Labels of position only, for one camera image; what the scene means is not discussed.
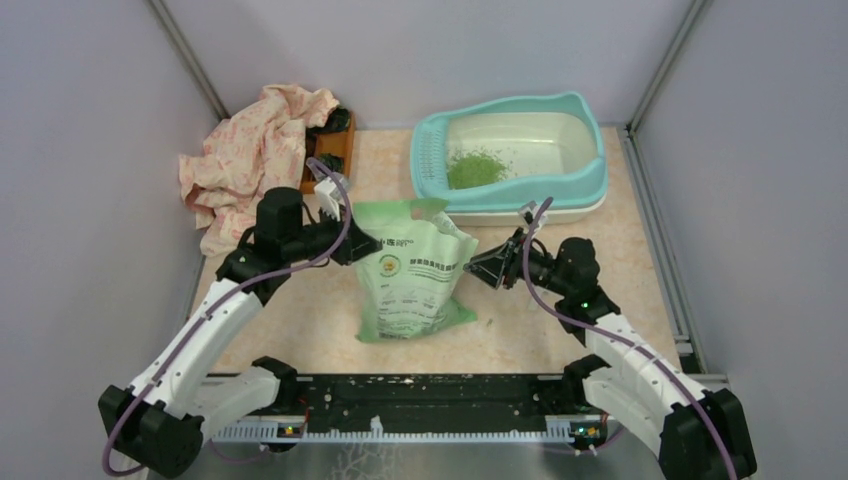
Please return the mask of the green litter bag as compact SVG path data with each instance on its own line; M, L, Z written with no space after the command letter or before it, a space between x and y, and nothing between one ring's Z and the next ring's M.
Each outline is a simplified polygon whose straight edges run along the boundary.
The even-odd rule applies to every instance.
M411 340L474 322L454 298L478 240L460 230L438 198L361 202L353 216L382 248L355 263L364 291L357 339Z

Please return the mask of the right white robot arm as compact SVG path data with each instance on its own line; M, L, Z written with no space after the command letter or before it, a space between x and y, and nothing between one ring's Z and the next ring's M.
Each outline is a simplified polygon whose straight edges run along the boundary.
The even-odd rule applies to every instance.
M551 254L517 229L464 270L494 289L522 280L533 296L560 295L549 313L590 352L563 371L565 403L576 412L594 407L610 414L654 454L665 478L745 479L757 472L741 401L677 369L635 331L599 283L590 240L567 238Z

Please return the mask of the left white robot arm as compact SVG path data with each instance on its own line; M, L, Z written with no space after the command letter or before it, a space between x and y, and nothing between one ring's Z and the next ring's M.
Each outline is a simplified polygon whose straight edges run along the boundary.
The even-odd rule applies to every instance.
M269 190L256 223L224 257L201 305L161 354L126 387L109 386L98 400L108 439L102 467L112 477L111 454L136 461L134 474L182 475L221 430L256 411L285 414L301 407L297 370L264 356L215 385L205 380L237 334L295 272L329 260L348 266L381 244L355 223L345 187L326 179L314 190L319 219L306 222L302 193Z

